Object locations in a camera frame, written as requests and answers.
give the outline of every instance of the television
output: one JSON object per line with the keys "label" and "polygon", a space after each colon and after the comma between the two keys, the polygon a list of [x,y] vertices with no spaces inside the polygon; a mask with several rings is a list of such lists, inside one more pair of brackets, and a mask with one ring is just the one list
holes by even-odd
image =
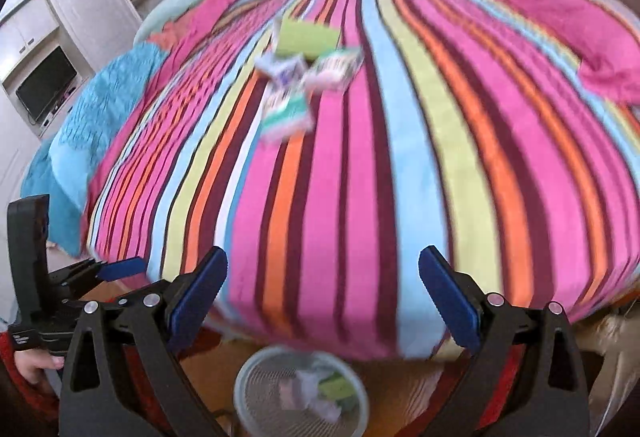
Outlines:
{"label": "television", "polygon": [[76,70],[60,47],[49,54],[16,90],[16,96],[36,123],[54,107],[76,77]]}

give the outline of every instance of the white door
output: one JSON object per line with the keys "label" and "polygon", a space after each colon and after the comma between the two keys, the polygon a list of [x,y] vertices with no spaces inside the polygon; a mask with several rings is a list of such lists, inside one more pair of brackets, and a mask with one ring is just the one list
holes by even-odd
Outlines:
{"label": "white door", "polygon": [[0,316],[7,319],[14,301],[6,237],[6,210],[20,197],[20,184],[40,141],[24,123],[0,84]]}
{"label": "white door", "polygon": [[27,43],[27,50],[58,28],[47,0],[29,0],[16,12],[15,22]]}
{"label": "white door", "polygon": [[11,73],[26,50],[25,41],[16,25],[15,17],[12,16],[0,26],[0,83]]}
{"label": "white door", "polygon": [[129,51],[142,20],[129,0],[49,0],[96,72]]}

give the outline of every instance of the striped bedsheet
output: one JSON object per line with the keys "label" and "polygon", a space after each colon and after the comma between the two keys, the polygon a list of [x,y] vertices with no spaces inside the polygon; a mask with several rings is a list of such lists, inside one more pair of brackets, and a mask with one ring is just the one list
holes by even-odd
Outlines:
{"label": "striped bedsheet", "polygon": [[[340,28],[365,62],[274,146],[254,60],[282,14]],[[265,0],[111,147],[88,247],[173,279],[219,245],[219,324],[358,359],[442,348],[430,244],[487,292],[581,318],[638,273],[639,30],[613,0]]]}

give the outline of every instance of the white cabinet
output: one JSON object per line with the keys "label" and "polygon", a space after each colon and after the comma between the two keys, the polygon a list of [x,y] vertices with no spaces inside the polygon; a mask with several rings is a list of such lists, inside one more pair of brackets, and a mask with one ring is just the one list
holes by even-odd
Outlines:
{"label": "white cabinet", "polygon": [[128,0],[49,1],[95,72],[129,51],[142,23]]}
{"label": "white cabinet", "polygon": [[0,25],[0,81],[58,28],[47,0],[29,0]]}
{"label": "white cabinet", "polygon": [[20,7],[14,19],[29,49],[58,28],[47,0],[29,0]]}

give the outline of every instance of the red sleeve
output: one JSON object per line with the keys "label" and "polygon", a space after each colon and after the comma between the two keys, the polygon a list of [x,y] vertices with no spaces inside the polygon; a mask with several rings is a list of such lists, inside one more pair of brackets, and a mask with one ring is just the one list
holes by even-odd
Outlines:
{"label": "red sleeve", "polygon": [[14,385],[20,391],[26,402],[39,414],[42,415],[47,422],[58,419],[58,403],[59,400],[55,395],[45,395],[33,388],[25,378],[20,375],[18,369],[15,368],[14,347],[11,342],[9,333],[0,334],[0,357],[4,363],[4,367],[9,373],[9,377]]}

